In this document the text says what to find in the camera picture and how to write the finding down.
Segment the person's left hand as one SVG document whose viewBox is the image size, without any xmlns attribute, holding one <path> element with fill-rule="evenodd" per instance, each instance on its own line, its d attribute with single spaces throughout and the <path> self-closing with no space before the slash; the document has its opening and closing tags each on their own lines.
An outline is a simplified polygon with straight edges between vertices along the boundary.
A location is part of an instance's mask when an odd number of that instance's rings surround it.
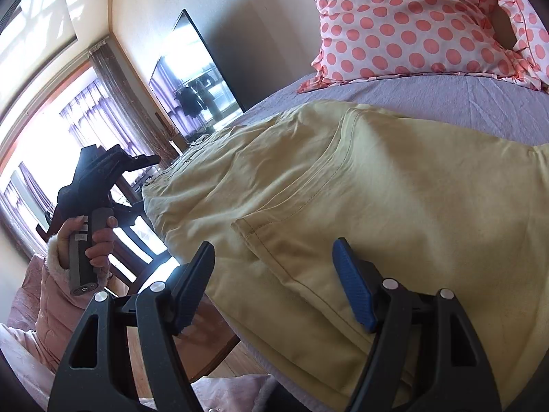
<svg viewBox="0 0 549 412">
<path fill-rule="evenodd" d="M 63 269 L 69 268 L 69 240 L 70 236 L 79 232 L 85 222 L 84 216 L 67 219 L 57 233 L 59 263 Z M 115 233 L 114 228 L 118 226 L 115 217 L 109 217 L 106 227 L 93 234 L 93 245 L 85 251 L 89 263 L 103 273 L 107 273 L 110 267 L 109 255 L 114 251 Z"/>
</svg>

